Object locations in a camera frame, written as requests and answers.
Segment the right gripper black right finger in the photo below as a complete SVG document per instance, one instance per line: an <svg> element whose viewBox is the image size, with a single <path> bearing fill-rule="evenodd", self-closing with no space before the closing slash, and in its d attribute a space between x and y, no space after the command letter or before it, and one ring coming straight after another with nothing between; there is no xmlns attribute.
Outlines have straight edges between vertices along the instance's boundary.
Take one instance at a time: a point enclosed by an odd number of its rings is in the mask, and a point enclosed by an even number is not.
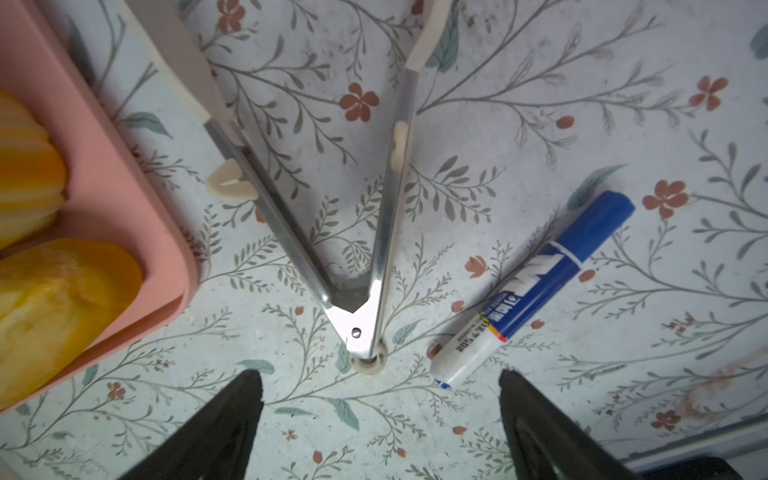
<svg viewBox="0 0 768 480"><path fill-rule="evenodd" d="M499 377L500 413L519 479L635 479L519 372Z"/></svg>

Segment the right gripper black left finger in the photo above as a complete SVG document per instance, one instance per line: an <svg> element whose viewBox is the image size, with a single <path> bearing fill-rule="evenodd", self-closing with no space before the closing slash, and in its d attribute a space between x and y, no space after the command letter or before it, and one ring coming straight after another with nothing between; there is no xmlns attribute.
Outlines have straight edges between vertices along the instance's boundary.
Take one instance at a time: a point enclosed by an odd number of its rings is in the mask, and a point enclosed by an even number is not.
<svg viewBox="0 0 768 480"><path fill-rule="evenodd" d="M124 479L243 479L264 408L260 373L240 372Z"/></svg>

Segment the yellow fluted bundt bread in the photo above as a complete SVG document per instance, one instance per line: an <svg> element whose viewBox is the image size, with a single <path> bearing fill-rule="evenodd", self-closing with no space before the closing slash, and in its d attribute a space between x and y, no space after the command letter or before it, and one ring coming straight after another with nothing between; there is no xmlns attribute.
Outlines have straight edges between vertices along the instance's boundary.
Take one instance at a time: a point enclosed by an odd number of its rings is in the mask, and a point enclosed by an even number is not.
<svg viewBox="0 0 768 480"><path fill-rule="evenodd" d="M1 406L24 400L115 322L143 283L121 246L56 239L1 261Z"/></svg>

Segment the yellow ridged bread roll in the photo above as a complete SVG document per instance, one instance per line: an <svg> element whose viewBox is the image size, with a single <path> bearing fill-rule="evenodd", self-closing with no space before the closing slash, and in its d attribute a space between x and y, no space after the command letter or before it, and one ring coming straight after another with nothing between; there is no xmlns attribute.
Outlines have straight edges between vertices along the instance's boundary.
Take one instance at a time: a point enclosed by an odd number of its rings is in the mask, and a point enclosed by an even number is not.
<svg viewBox="0 0 768 480"><path fill-rule="evenodd" d="M49 228L65 202L67 169L48 131L18 98L1 93L1 247Z"/></svg>

